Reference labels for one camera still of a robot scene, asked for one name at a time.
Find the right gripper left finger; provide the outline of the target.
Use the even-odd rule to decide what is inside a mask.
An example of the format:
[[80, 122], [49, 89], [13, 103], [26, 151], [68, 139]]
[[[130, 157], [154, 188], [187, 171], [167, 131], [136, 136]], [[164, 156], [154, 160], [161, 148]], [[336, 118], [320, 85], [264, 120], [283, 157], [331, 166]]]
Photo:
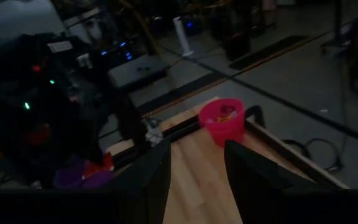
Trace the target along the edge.
[[171, 145], [158, 143], [113, 180], [114, 221], [163, 222], [171, 181]]

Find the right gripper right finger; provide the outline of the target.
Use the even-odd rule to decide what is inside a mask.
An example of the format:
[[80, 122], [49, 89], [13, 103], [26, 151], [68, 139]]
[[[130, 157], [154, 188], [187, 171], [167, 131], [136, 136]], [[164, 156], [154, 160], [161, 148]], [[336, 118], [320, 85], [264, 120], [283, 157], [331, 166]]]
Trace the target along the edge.
[[225, 142], [224, 161], [243, 223], [293, 223], [300, 214], [293, 196], [322, 190], [317, 183], [233, 140]]

